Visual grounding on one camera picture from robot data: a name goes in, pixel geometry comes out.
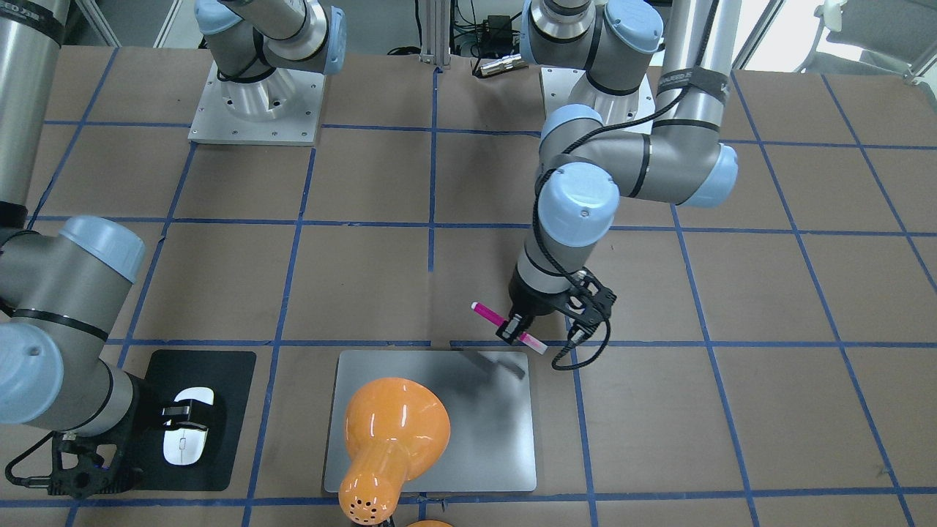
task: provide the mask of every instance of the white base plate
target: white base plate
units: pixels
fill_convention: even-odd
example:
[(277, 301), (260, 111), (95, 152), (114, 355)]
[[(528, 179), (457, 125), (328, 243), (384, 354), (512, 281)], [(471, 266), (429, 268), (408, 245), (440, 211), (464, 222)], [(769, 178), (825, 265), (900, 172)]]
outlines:
[(529, 492), (537, 487), (528, 358), (523, 352), (347, 350), (338, 359), (325, 459), (326, 492), (338, 492), (351, 466), (345, 409), (382, 377), (429, 388), (449, 413), (446, 451), (404, 492)]
[[(576, 86), (576, 83), (585, 73), (582, 69), (552, 67), (540, 69), (540, 86), (543, 89), (543, 109), (546, 111), (546, 115), (549, 116), (553, 110), (564, 106), (569, 101), (573, 87)], [(641, 81), (640, 92), (641, 98), (638, 103), (638, 112), (634, 116), (635, 119), (654, 113), (654, 94), (650, 90), (647, 75)], [(650, 133), (652, 126), (653, 123), (645, 123), (628, 128), (628, 130), (636, 133)]]
[(246, 121), (232, 112), (221, 97), (221, 81), (212, 63), (199, 107), (192, 119), (188, 139), (207, 144), (270, 144), (313, 146), (319, 130), (319, 114), (325, 76), (308, 71), (290, 71), (302, 97), (294, 101), (291, 113), (272, 121)]

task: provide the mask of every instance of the pink marker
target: pink marker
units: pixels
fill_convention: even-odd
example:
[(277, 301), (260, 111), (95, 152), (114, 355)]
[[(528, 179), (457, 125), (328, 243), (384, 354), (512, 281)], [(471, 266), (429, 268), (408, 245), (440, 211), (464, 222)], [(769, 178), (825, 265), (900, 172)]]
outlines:
[[(475, 311), (476, 313), (482, 315), (482, 317), (485, 318), (485, 319), (486, 319), (488, 322), (490, 322), (491, 324), (494, 324), (494, 325), (502, 325), (502, 324), (504, 324), (505, 322), (507, 322), (507, 321), (505, 321), (504, 317), (502, 317), (501, 315), (495, 313), (494, 311), (492, 311), (491, 309), (489, 309), (487, 306), (485, 306), (485, 305), (482, 304), (481, 302), (472, 302), (472, 303), (471, 303), (471, 310), (473, 310), (473, 311)], [(530, 333), (526, 333), (526, 332), (525, 332), (525, 333), (521, 333), (521, 336), (520, 336), (520, 338), (519, 338), (518, 340), (520, 340), (521, 342), (527, 344), (527, 346), (528, 346), (531, 350), (537, 352), (538, 354), (545, 354), (545, 353), (546, 353), (546, 344), (544, 344), (544, 343), (540, 342), (539, 340), (535, 339), (533, 336), (530, 335)]]

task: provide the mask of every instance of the metal leg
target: metal leg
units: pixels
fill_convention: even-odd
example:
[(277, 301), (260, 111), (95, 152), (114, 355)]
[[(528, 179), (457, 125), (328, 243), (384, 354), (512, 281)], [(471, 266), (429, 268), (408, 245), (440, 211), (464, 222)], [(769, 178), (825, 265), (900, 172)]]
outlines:
[(117, 35), (114, 34), (114, 30), (107, 19), (104, 18), (104, 13), (101, 12), (101, 8), (97, 6), (95, 0), (75, 0), (75, 3), (78, 4), (78, 9), (82, 11), (84, 19), (101, 37), (101, 40), (112, 48), (119, 48), (120, 40), (117, 39)]
[(768, 29), (771, 29), (771, 24), (778, 18), (778, 13), (781, 12), (785, 3), (786, 0), (771, 0), (768, 2), (767, 6), (765, 6), (765, 10), (762, 11), (762, 16), (751, 29), (751, 33), (749, 33), (749, 37), (745, 39), (745, 43), (742, 44), (742, 49), (738, 50), (736, 60), (732, 63), (732, 69), (745, 69), (745, 66), (748, 65), (751, 60), (751, 56), (755, 54), (755, 50), (758, 49), (762, 39), (765, 38)]
[(904, 82), (907, 84), (917, 84), (921, 82), (921, 76), (928, 72), (937, 64), (937, 40), (934, 40), (921, 56), (917, 58), (904, 72)]
[(423, 49), (420, 60), (441, 68), (450, 64), (449, 25), (452, 5), (449, 0), (420, 0), (421, 11), (426, 13), (423, 26)]

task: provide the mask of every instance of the mouse pad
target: mouse pad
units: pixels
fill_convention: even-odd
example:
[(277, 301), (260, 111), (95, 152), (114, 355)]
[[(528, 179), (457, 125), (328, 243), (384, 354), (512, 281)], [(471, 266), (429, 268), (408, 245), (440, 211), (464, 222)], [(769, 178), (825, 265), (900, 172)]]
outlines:
[(147, 430), (133, 462), (143, 470), (136, 487), (146, 490), (224, 490), (231, 482), (257, 356), (253, 352), (157, 350), (145, 381), (157, 400), (172, 402), (182, 390), (207, 386), (215, 391), (216, 414), (201, 458), (177, 466), (163, 459), (163, 430)]

